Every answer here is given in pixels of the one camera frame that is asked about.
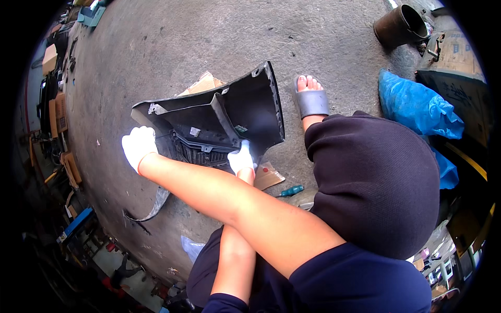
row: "foot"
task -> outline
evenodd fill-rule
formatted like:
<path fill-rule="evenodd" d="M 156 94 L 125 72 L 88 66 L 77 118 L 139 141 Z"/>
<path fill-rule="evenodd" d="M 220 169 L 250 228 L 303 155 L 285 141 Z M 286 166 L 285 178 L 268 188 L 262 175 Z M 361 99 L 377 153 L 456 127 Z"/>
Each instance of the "foot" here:
<path fill-rule="evenodd" d="M 307 90 L 323 90 L 324 87 L 317 82 L 316 79 L 314 79 L 310 75 L 301 75 L 298 78 L 298 92 L 301 91 L 307 91 Z M 305 116 L 302 120 L 303 122 L 303 129 L 306 132 L 306 130 L 313 124 L 322 122 L 322 120 L 326 117 L 327 115 L 309 115 Z"/>
<path fill-rule="evenodd" d="M 298 78 L 298 92 L 306 90 L 323 90 L 324 87 L 312 76 L 301 75 Z"/>

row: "metal bucket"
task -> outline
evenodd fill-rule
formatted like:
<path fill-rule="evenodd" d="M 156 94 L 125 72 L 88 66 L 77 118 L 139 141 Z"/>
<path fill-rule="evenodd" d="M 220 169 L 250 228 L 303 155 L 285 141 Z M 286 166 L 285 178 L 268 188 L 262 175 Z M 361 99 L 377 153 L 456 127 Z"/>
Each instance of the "metal bucket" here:
<path fill-rule="evenodd" d="M 418 42 L 428 37 L 428 31 L 421 15 L 411 6 L 394 8 L 374 23 L 374 34 L 388 49 Z"/>

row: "workshop floor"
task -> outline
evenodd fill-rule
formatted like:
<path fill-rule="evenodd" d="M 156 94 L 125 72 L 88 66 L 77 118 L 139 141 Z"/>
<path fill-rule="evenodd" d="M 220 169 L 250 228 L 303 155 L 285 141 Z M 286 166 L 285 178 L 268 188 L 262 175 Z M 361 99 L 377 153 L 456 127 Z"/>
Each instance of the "workshop floor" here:
<path fill-rule="evenodd" d="M 93 32 L 77 23 L 69 41 L 78 36 L 77 63 L 65 86 L 68 143 L 108 234 L 154 275 L 180 280 L 192 266 L 180 236 L 206 242 L 220 226 L 175 197 L 144 223 L 151 236 L 122 216 L 123 208 L 146 216 L 157 188 L 134 172 L 121 147 L 122 136 L 138 126 L 131 107 L 179 94 L 205 71 L 230 82 L 271 61 L 286 140 L 266 157 L 286 180 L 266 192 L 316 187 L 288 85 L 296 74 L 313 74 L 327 91 L 332 113 L 381 116 L 379 69 L 412 79 L 419 60 L 415 48 L 387 53 L 375 38 L 372 24 L 389 10 L 386 0 L 120 0 L 107 7 Z M 169 267 L 179 273 L 173 276 Z"/>

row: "gray slide sandal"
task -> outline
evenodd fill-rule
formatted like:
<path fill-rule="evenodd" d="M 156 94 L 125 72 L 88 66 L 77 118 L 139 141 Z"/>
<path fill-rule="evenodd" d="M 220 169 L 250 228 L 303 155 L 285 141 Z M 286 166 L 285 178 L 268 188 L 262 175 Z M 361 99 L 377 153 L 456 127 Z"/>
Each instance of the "gray slide sandal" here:
<path fill-rule="evenodd" d="M 301 119 L 308 115 L 329 115 L 329 100 L 327 99 L 325 90 L 306 90 L 298 92 L 299 76 L 301 75 L 297 75 L 294 78 L 294 81 L 291 84 L 291 88 L 292 98 L 294 100 L 296 108 L 298 109 Z"/>

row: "white work glove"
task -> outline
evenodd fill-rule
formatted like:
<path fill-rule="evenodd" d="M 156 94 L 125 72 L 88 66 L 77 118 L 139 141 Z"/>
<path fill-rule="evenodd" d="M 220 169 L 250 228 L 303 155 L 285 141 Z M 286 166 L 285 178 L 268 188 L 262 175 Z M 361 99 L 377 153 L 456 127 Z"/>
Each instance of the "white work glove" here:
<path fill-rule="evenodd" d="M 249 140 L 242 140 L 240 151 L 228 153 L 228 161 L 235 175 L 246 167 L 250 167 L 254 171 L 254 163 L 252 162 L 252 156 L 249 152 Z"/>
<path fill-rule="evenodd" d="M 151 127 L 134 127 L 130 135 L 122 137 L 122 147 L 130 165 L 139 174 L 139 163 L 152 152 L 158 153 L 155 145 L 155 130 Z"/>

